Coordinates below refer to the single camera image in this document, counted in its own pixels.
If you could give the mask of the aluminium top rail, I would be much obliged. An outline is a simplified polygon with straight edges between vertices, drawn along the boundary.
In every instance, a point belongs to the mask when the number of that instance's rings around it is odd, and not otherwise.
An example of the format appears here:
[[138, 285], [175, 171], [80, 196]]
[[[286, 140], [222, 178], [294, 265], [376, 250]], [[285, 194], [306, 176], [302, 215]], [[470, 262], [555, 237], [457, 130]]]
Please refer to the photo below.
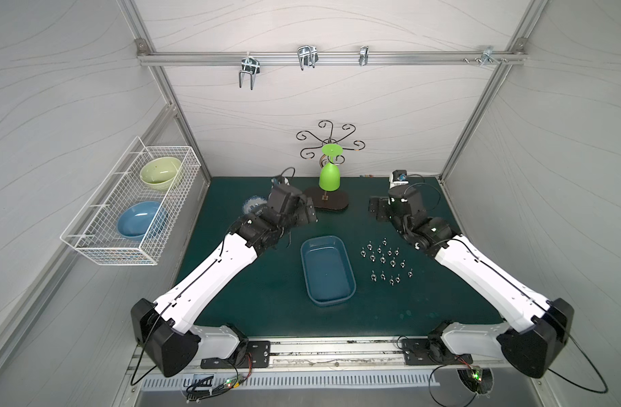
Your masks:
[[[359, 52], [327, 52], [318, 51], [319, 60], [317, 67], [321, 66], [359, 66]], [[482, 50], [473, 51], [434, 51], [434, 52], [383, 52], [369, 49], [367, 66], [422, 66], [422, 65], [476, 65], [465, 64], [464, 58], [474, 59], [482, 53]], [[521, 52], [494, 51], [495, 57], [506, 58], [509, 64], [523, 64], [527, 60], [527, 54]], [[241, 59], [250, 55], [261, 62], [261, 68], [265, 67], [300, 67], [296, 52], [259, 52], [259, 53], [234, 53], [234, 52], [181, 52], [181, 53], [154, 53], [140, 55], [139, 63], [142, 66], [161, 67], [234, 67], [241, 65]]]

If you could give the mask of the green plastic goblet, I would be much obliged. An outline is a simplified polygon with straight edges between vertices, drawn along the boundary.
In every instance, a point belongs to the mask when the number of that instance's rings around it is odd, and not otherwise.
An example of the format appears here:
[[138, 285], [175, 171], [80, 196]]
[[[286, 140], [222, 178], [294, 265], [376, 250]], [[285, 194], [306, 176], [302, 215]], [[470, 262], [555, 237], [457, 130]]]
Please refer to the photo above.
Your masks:
[[343, 149], [337, 143], [328, 143], [322, 147], [322, 169], [319, 177], [319, 187], [325, 192], [337, 191], [340, 186], [340, 169], [335, 164]]

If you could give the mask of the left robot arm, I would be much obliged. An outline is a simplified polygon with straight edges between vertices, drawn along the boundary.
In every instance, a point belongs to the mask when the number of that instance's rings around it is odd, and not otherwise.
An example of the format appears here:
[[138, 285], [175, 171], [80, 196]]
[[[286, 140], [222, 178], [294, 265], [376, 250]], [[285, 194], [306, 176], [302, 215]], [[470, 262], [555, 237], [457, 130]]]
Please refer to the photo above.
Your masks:
[[313, 200], [288, 184], [272, 187], [267, 202], [242, 215], [217, 248], [174, 288], [131, 309], [134, 337], [165, 377], [178, 375], [195, 358], [242, 363], [249, 340], [230, 325], [198, 327], [209, 303], [244, 268], [274, 247], [292, 228], [314, 223]]

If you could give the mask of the light green bowl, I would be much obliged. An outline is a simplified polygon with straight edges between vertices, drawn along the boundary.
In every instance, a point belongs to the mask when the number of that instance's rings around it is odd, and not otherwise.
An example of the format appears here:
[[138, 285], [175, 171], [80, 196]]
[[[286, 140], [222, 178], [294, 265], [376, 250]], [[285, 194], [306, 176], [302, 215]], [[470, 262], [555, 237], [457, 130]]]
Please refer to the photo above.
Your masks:
[[139, 177], [148, 188], [165, 193], [181, 182], [182, 161], [175, 157], [153, 159], [141, 169]]

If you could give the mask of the black cooling fan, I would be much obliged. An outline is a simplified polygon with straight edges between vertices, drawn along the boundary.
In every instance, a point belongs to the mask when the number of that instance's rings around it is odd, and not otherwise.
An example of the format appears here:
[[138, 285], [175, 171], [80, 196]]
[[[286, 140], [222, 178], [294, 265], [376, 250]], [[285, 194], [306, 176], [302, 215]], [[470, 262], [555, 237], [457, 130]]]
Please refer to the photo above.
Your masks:
[[488, 368], [458, 369], [461, 383], [472, 393], [484, 395], [493, 390], [494, 375]]

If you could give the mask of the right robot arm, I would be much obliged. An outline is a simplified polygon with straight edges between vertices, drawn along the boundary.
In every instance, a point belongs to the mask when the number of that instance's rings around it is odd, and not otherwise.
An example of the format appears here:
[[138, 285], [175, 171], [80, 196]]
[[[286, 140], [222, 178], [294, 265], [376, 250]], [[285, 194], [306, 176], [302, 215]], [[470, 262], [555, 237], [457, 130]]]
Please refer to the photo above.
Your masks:
[[372, 197], [370, 212], [389, 221], [400, 237], [454, 272], [497, 310], [496, 325], [442, 322], [428, 336], [428, 352], [438, 363], [470, 354], [507, 361], [517, 371], [541, 378], [567, 345], [573, 307], [550, 300], [520, 283], [480, 252], [443, 218], [431, 217], [414, 186], [396, 181], [387, 197]]

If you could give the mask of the metal double hook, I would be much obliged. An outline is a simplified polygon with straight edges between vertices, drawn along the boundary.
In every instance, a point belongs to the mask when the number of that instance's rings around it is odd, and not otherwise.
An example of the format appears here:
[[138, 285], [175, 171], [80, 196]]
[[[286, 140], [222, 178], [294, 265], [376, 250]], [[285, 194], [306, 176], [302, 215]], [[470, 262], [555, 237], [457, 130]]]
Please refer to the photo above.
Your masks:
[[318, 50], [315, 46], [305, 45], [297, 49], [297, 57], [300, 69], [303, 71], [305, 67], [315, 69], [319, 60]]
[[249, 89], [253, 90], [256, 84], [256, 76], [261, 72], [261, 62], [247, 55], [241, 59], [241, 65], [239, 70], [239, 87], [242, 88], [245, 83], [245, 78], [249, 78]]

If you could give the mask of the black metal cup stand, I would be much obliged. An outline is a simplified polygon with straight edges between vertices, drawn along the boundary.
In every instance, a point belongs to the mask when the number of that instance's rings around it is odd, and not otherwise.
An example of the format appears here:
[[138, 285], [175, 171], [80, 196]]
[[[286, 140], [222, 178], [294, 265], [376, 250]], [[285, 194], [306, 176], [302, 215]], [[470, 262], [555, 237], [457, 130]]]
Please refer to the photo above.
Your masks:
[[[342, 137], [338, 137], [338, 138], [334, 137], [335, 127], [334, 127], [334, 123], [332, 122], [332, 120], [320, 120], [317, 126], [320, 129], [328, 129], [328, 136], [325, 138], [320, 138], [319, 136], [317, 136], [316, 134], [314, 134], [313, 132], [309, 130], [303, 130], [303, 131], [297, 132], [295, 135], [295, 138], [297, 141], [305, 142], [308, 137], [312, 137], [315, 141], [318, 142], [318, 145], [316, 146], [305, 147], [301, 149], [300, 157], [306, 160], [315, 159], [316, 152], [319, 152], [321, 156], [319, 157], [318, 162], [319, 162], [319, 166], [321, 169], [322, 169], [322, 147], [325, 144], [337, 143], [339, 144], [339, 146], [342, 147], [343, 152], [341, 156], [339, 156], [335, 162], [335, 164], [339, 166], [339, 169], [340, 169], [340, 166], [344, 164], [344, 161], [345, 161], [344, 152], [345, 151], [361, 151], [366, 148], [366, 143], [361, 140], [354, 140], [352, 147], [344, 147], [343, 145], [341, 145], [341, 142], [344, 142], [348, 137], [352, 136], [356, 132], [357, 128], [353, 124], [348, 123], [348, 124], [342, 125], [341, 129], [345, 132], [345, 134]], [[322, 190], [322, 188], [319, 187], [319, 181], [318, 181], [318, 186], [313, 187], [313, 188], [307, 188], [307, 190], [305, 190], [305, 194], [308, 197], [313, 199], [317, 210], [339, 212], [339, 211], [345, 210], [349, 205], [348, 194], [345, 193], [344, 191], [341, 191], [340, 186], [337, 191], [325, 192]]]

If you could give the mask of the blue patterned small bowl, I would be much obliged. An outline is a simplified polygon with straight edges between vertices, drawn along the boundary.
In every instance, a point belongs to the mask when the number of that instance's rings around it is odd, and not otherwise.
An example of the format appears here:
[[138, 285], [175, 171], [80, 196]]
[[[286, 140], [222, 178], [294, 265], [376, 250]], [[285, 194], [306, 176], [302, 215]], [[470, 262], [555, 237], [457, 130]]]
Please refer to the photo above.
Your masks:
[[242, 205], [242, 212], [244, 215], [256, 210], [261, 205], [266, 205], [267, 200], [261, 196], [252, 196], [246, 199]]

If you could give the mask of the metal double hook middle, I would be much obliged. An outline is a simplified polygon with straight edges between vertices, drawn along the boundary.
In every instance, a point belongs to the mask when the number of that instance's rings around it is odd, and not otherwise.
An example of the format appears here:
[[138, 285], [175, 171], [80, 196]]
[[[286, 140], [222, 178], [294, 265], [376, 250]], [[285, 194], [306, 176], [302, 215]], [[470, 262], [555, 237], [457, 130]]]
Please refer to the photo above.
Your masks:
[[315, 69], [319, 60], [318, 50], [315, 46], [305, 45], [297, 49], [297, 57], [300, 69], [303, 71], [305, 67]]

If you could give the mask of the green table mat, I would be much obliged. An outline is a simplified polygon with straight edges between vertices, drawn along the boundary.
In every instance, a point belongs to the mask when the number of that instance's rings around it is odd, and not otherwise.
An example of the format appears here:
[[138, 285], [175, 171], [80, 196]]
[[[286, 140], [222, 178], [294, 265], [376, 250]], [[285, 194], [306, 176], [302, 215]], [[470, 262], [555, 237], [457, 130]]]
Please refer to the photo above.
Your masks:
[[[386, 177], [344, 178], [340, 188], [349, 196], [346, 210], [321, 211], [316, 223], [285, 233], [277, 247], [243, 269], [215, 296], [198, 324], [231, 323], [250, 337], [364, 337], [422, 336], [447, 320], [500, 322], [495, 308], [459, 276], [412, 249], [390, 223], [369, 214], [369, 198], [388, 191]], [[300, 257], [303, 242], [322, 236], [344, 242], [357, 286], [351, 299], [329, 307], [318, 307], [308, 297]], [[373, 251], [367, 250], [368, 244]], [[397, 248], [400, 254], [395, 256]], [[371, 262], [372, 254], [376, 262]], [[385, 264], [380, 263], [381, 257], [386, 258]], [[389, 264], [392, 259], [394, 268]], [[380, 278], [382, 273], [386, 281]], [[377, 275], [376, 282], [371, 274]], [[388, 280], [397, 276], [400, 283], [391, 286]]]

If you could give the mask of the small metal hook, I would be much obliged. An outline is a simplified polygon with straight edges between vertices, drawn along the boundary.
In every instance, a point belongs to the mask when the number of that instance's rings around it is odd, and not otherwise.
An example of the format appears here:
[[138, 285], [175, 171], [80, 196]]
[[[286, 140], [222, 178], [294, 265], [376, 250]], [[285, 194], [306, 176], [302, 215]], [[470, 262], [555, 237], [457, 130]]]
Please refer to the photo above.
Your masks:
[[362, 46], [359, 52], [359, 66], [361, 67], [367, 66], [368, 58], [369, 58], [369, 47]]

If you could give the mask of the white ventilation grille strip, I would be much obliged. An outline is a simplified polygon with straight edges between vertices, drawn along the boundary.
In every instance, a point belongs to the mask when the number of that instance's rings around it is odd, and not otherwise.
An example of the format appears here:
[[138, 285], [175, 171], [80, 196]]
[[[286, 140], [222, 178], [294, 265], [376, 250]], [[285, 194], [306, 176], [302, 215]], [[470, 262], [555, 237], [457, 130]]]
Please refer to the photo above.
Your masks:
[[[233, 376], [224, 372], [184, 374], [175, 378], [148, 376], [143, 391], [180, 391], [201, 381], [203, 390], [228, 382]], [[240, 390], [279, 389], [380, 389], [380, 388], [437, 388], [440, 383], [429, 370], [410, 371], [258, 371], [251, 375]]]

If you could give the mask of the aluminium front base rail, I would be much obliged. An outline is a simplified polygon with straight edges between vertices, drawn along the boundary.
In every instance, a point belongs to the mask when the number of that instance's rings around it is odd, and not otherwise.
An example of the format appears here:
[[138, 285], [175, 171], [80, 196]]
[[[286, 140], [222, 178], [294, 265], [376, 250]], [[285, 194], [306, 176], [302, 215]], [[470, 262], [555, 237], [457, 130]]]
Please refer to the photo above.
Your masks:
[[[253, 337], [239, 342], [236, 360], [231, 360], [240, 371], [251, 366], [255, 371], [366, 371], [428, 369], [437, 365], [408, 366], [403, 351], [396, 346], [400, 336], [383, 337]], [[195, 371], [226, 370], [233, 368], [218, 356], [211, 356], [203, 339], [193, 359], [174, 376]], [[507, 361], [480, 354], [469, 354], [472, 365], [511, 367]], [[132, 367], [141, 374], [156, 363], [137, 346], [131, 359]]]

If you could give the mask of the teal plastic storage box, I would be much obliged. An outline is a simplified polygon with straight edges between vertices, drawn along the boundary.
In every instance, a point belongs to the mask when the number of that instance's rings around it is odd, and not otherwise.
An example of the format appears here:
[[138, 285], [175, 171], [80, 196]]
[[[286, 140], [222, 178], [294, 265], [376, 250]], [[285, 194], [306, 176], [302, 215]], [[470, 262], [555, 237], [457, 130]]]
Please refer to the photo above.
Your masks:
[[336, 236], [314, 237], [300, 247], [307, 295], [318, 307], [340, 305], [356, 293], [356, 279], [344, 242]]

